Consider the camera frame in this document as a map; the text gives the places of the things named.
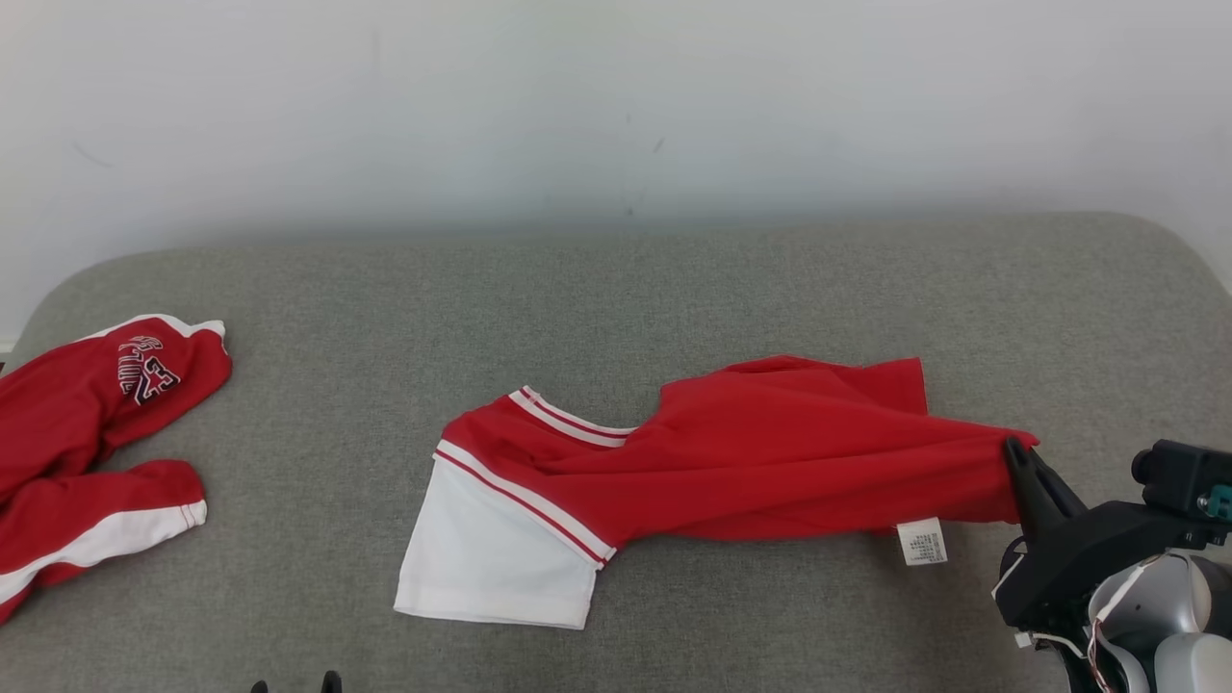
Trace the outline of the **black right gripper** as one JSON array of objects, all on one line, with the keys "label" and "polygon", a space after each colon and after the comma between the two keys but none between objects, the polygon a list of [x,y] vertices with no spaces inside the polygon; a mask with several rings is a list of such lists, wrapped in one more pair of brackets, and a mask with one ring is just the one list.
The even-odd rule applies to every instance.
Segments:
[{"label": "black right gripper", "polygon": [[1105,501],[1088,509],[1019,438],[1005,439],[1004,456],[1027,547],[994,597],[1008,626],[1047,626],[1066,603],[1088,596],[1112,573],[1165,549],[1202,550],[1228,535],[1227,522],[1193,519],[1130,501]]}]

